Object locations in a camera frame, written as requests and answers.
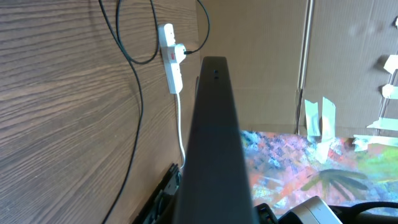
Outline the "blue Galaxy smartphone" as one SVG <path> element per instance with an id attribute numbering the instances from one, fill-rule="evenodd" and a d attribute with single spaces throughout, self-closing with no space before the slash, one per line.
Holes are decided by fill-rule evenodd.
<path id="1" fill-rule="evenodd" d="M 174 223 L 257 223 L 225 57 L 204 57 Z"/>

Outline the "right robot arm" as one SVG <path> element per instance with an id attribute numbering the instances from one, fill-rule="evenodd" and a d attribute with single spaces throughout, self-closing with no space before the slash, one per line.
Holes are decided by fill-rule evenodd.
<path id="1" fill-rule="evenodd" d="M 397 217 L 375 215 L 368 213 L 368 210 L 374 208 L 395 208 L 396 202 L 365 202 L 353 205 L 352 207 L 342 207 L 330 205 L 329 208 L 336 215 L 337 220 L 341 223 L 352 224 L 397 224 Z M 277 218 L 270 206 L 262 203 L 255 207 L 255 211 L 259 217 L 259 223 L 291 223 L 304 224 L 314 222 L 314 218 L 299 218 L 294 212 L 287 212 L 280 218 Z"/>

